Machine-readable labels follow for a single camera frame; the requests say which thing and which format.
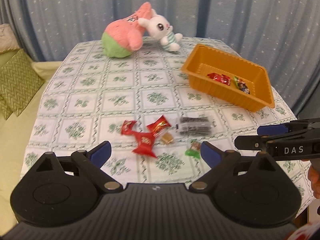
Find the yellow container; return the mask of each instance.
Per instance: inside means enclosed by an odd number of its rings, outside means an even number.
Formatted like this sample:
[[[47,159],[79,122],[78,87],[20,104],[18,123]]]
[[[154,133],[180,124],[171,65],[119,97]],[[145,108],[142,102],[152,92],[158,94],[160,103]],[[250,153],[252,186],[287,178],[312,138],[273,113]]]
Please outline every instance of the yellow container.
[[[249,60],[198,44],[183,64],[181,71],[189,76],[190,86],[193,89],[252,112],[259,111],[265,106],[275,107],[266,69]],[[213,72],[229,76],[230,86],[207,77],[207,74]],[[241,78],[247,84],[250,95],[237,88],[234,76]]]

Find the green candy wrapper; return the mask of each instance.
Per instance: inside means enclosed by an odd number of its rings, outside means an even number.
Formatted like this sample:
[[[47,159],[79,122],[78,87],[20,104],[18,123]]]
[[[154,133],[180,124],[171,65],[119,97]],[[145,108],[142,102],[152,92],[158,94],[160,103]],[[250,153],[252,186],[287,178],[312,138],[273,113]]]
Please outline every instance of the green candy wrapper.
[[[197,142],[197,140],[192,140],[191,147],[185,151],[185,155],[200,159],[200,147],[201,143]]]

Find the plush toy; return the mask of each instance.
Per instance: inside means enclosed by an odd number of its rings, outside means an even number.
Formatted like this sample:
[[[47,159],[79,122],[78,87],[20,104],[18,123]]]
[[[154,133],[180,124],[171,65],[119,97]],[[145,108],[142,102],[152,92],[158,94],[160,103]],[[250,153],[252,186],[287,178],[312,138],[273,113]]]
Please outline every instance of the plush toy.
[[[154,10],[149,2],[127,18],[111,22],[102,35],[103,53],[108,57],[127,57],[143,44],[145,28],[138,24],[139,18],[151,19]]]
[[[160,40],[160,44],[166,51],[177,51],[180,49],[178,42],[182,39],[181,33],[174,34],[173,26],[166,18],[153,12],[151,19],[139,18],[138,23],[145,27],[149,35],[155,40]]]

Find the ribbed black surface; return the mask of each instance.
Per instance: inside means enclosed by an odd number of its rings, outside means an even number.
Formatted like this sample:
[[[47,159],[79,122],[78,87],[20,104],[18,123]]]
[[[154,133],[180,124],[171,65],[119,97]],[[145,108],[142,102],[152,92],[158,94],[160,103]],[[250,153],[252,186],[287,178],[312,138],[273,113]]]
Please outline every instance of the ribbed black surface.
[[[292,224],[271,229],[238,225],[221,215],[207,195],[190,193],[184,184],[129,184],[119,194],[105,195],[76,223],[58,228],[20,223],[3,239],[283,240],[293,230]]]

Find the human hand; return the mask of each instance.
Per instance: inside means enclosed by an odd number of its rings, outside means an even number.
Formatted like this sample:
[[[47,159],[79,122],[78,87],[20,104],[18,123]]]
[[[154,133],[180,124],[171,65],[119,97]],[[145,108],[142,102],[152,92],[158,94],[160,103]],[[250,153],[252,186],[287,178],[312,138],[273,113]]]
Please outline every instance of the human hand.
[[[319,172],[316,171],[312,166],[310,166],[308,171],[308,179],[311,181],[311,188],[313,190],[313,195],[315,196],[315,198],[320,199]]]

